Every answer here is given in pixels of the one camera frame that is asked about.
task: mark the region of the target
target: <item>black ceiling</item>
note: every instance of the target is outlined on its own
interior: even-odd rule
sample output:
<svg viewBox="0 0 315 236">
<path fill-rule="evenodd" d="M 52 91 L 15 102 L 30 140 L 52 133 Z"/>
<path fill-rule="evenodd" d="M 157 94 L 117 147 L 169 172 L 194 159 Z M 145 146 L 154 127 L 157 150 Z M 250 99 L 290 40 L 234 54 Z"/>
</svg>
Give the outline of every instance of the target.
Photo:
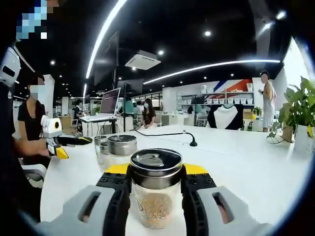
<svg viewBox="0 0 315 236">
<path fill-rule="evenodd" d="M 102 44 L 116 32 L 120 33 L 119 64 L 117 77 L 123 79 L 154 79 L 172 72 L 216 62 L 254 58 L 257 54 L 254 13 L 251 0 L 128 0 L 120 10 Z M 70 94 L 82 96 L 84 83 L 87 94 L 92 91 L 111 89 L 112 74 L 108 74 L 100 86 L 93 87 L 93 76 L 85 79 L 91 53 L 99 31 L 117 0 L 67 0 L 48 15 L 43 26 L 30 34 L 28 40 L 16 44 L 27 62 L 43 74 L 55 79 L 55 99 Z M 269 16 L 279 10 L 268 6 Z M 211 31 L 205 37 L 205 31 Z M 47 39 L 40 39 L 40 31 L 47 31 Z M 270 29 L 268 59 L 282 60 L 290 39 L 284 21 L 276 21 Z M 132 71 L 125 63 L 138 51 L 157 54 L 161 63 L 147 71 Z M 15 95 L 25 97 L 27 80 L 31 71 L 21 63 Z M 271 76 L 275 77 L 280 64 L 268 64 Z M 162 85 L 173 87 L 214 81 L 257 76 L 253 65 L 233 65 L 198 70 L 144 86 L 144 93 L 161 91 Z"/>
</svg>

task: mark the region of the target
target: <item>air conditioner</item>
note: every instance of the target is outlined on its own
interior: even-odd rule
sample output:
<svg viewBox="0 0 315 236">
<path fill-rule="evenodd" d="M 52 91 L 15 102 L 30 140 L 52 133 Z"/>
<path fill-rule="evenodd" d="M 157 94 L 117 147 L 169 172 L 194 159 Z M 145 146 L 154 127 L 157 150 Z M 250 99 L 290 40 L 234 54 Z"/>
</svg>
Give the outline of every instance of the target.
<svg viewBox="0 0 315 236">
<path fill-rule="evenodd" d="M 138 54 L 134 55 L 126 64 L 127 67 L 135 67 L 136 69 L 148 70 L 161 61 L 157 60 L 157 56 L 144 51 L 139 51 Z"/>
</svg>

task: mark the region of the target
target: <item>black cable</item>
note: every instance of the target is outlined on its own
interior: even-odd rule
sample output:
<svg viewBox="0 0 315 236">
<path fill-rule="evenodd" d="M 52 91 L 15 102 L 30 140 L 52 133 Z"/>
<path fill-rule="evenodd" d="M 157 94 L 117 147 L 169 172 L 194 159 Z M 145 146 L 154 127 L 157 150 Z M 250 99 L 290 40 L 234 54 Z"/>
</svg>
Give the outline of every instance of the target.
<svg viewBox="0 0 315 236">
<path fill-rule="evenodd" d="M 143 134 L 141 132 L 139 132 L 138 130 L 131 130 L 131 131 L 136 131 L 139 134 L 142 134 L 143 136 L 152 136 L 152 137 L 156 137 L 156 136 L 168 136 L 168 135 L 179 135 L 179 134 L 189 134 L 192 136 L 192 142 L 189 144 L 192 147 L 196 147 L 197 146 L 197 142 L 195 140 L 195 137 L 191 134 L 191 133 L 187 133 L 187 132 L 183 132 L 183 133 L 173 133 L 173 134 Z"/>
</svg>

